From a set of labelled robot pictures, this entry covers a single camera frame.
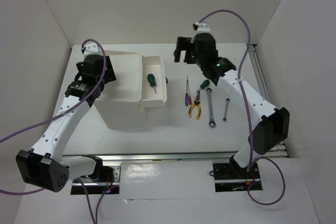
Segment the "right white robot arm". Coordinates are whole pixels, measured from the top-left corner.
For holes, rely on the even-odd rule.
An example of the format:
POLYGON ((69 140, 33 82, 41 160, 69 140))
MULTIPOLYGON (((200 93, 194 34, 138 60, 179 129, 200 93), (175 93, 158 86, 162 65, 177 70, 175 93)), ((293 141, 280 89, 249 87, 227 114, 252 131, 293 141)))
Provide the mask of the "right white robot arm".
POLYGON ((175 62, 180 61, 182 51, 185 52, 185 63, 198 65, 206 79, 226 91, 246 110, 250 124, 248 143, 229 159, 230 174, 243 178, 252 162, 288 137, 290 113, 286 108, 279 109, 269 103, 240 77, 236 66, 219 56, 210 33, 199 33, 193 38, 178 37, 175 62))

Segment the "white top drawer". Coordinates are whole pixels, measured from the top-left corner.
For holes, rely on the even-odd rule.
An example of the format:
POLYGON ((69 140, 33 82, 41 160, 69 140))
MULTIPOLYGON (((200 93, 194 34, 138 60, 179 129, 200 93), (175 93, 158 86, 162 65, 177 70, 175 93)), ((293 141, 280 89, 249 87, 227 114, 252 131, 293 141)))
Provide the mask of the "white top drawer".
POLYGON ((165 107, 167 80, 163 59, 160 56, 143 56, 142 76, 141 106, 143 108, 165 107))

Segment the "red handle screwdriver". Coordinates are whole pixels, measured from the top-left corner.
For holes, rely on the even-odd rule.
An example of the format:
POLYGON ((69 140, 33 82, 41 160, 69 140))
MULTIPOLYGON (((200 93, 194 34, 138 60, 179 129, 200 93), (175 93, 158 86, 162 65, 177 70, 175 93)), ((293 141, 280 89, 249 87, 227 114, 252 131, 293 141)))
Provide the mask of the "red handle screwdriver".
POLYGON ((186 97, 187 97, 187 99, 186 99, 187 100, 186 106, 192 105, 192 99, 191 99, 190 85, 189 85, 188 76, 186 78, 186 97))

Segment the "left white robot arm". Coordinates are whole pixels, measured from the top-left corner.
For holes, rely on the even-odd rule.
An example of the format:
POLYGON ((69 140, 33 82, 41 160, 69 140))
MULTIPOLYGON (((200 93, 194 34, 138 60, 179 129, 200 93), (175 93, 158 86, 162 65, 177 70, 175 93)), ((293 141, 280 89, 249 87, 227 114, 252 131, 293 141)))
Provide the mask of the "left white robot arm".
POLYGON ((108 56, 87 55, 76 67, 78 73, 65 92, 58 118, 51 121, 30 150, 21 150, 16 156, 25 183, 56 193, 69 180, 87 177, 96 182, 105 172, 102 159, 94 155, 62 157, 77 125, 100 96, 105 84, 116 80, 108 56))

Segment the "green handle screwdriver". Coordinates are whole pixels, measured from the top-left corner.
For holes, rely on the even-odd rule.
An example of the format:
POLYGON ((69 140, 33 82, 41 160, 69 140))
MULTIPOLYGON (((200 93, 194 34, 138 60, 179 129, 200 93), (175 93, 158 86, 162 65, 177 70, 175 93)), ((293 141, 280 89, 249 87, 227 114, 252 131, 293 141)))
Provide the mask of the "green handle screwdriver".
POLYGON ((207 88, 210 85, 210 81, 208 79, 206 79, 205 81, 203 81, 203 83, 200 85, 199 90, 204 90, 205 88, 207 88))
POLYGON ((156 91, 157 84, 156 84, 156 80, 155 80, 154 74, 149 73, 147 75, 147 80, 148 80, 148 82, 150 84, 150 87, 153 88, 153 90, 154 90, 155 93, 157 93, 157 91, 156 91))

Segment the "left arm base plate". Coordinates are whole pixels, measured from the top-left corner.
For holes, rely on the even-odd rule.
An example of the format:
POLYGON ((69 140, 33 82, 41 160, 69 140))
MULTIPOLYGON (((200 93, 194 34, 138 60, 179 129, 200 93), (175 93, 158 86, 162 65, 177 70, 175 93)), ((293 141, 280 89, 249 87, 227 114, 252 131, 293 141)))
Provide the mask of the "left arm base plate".
POLYGON ((121 165, 103 165, 99 178, 92 180, 89 176, 80 177, 88 195, 101 195, 105 191, 108 195, 117 195, 120 192, 121 165))

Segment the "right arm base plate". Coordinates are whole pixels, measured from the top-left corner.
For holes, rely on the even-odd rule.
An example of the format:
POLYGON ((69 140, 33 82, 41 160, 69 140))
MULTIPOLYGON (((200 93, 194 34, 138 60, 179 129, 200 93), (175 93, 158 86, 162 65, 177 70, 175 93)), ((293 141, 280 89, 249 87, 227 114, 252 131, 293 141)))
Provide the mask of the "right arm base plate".
POLYGON ((215 191, 232 192, 250 190, 262 190, 259 168, 254 164, 249 172, 243 171, 240 175, 235 175, 229 163, 214 163, 213 170, 209 175, 214 178, 215 191))

